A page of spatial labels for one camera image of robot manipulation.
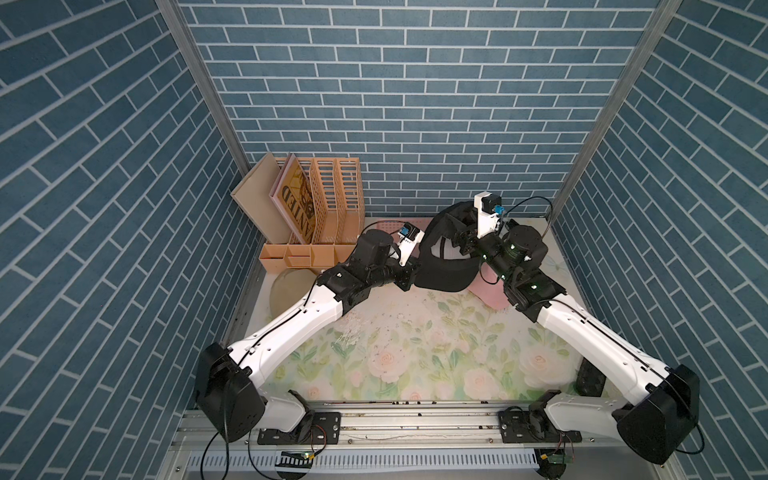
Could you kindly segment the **black baseball cap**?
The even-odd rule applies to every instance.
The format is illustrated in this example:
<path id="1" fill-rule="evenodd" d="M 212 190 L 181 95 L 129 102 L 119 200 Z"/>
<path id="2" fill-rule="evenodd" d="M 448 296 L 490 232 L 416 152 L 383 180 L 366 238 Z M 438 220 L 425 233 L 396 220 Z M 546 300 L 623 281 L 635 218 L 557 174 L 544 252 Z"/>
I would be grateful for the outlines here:
<path id="1" fill-rule="evenodd" d="M 443 292 L 460 292 L 469 287 L 478 274 L 479 259 L 461 254 L 452 240 L 464 227 L 476 224 L 472 201 L 456 203 L 432 218 L 419 245 L 416 287 Z"/>

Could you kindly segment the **pink baseball cap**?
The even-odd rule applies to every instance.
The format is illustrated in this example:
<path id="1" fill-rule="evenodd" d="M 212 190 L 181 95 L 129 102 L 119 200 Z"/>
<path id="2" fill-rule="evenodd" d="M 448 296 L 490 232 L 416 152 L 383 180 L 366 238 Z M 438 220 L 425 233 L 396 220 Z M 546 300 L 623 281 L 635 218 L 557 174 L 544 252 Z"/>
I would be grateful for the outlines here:
<path id="1" fill-rule="evenodd" d="M 491 309 L 499 311 L 510 306 L 501 282 L 492 285 L 477 277 L 469 285 L 468 290 Z"/>

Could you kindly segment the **beige baseball cap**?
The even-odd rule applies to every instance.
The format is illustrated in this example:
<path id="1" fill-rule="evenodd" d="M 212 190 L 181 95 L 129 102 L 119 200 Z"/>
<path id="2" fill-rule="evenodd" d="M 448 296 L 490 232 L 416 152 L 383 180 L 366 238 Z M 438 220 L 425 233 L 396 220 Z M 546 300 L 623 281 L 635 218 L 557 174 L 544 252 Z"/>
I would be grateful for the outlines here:
<path id="1" fill-rule="evenodd" d="M 269 306 L 272 318 L 277 318 L 309 292 L 316 274 L 309 269 L 286 269 L 274 280 Z"/>

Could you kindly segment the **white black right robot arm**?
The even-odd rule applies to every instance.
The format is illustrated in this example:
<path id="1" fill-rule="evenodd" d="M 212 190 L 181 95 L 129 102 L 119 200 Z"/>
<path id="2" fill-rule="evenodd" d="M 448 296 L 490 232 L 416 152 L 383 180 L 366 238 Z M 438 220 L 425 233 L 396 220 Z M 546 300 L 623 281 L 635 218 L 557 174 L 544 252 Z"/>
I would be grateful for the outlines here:
<path id="1" fill-rule="evenodd" d="M 477 225 L 451 217 L 453 244 L 497 274 L 508 302 L 529 320 L 578 351 L 620 392 L 618 399 L 546 395 L 546 419 L 558 430 L 621 439 L 638 456 L 664 464 L 699 427 L 700 379 L 685 365 L 672 368 L 591 315 L 540 268 L 545 245 L 537 230 L 514 226 L 505 236 L 494 219 Z"/>

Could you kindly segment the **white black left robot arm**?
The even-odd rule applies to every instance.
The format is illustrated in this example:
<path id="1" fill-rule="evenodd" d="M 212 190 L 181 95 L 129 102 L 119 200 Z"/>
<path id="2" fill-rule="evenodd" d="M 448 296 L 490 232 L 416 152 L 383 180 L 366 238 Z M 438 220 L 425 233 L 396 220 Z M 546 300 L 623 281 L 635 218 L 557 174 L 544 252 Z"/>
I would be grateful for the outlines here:
<path id="1" fill-rule="evenodd" d="M 254 429 L 296 438 L 309 431 L 306 401 L 297 393 L 267 393 L 266 380 L 315 333 L 364 302 L 372 289 L 393 283 L 409 290 L 418 269 L 411 254 L 423 237 L 411 223 L 396 235 L 378 229 L 362 233 L 346 261 L 318 275 L 308 292 L 268 325 L 229 346 L 213 343 L 200 353 L 194 400 L 225 442 Z"/>

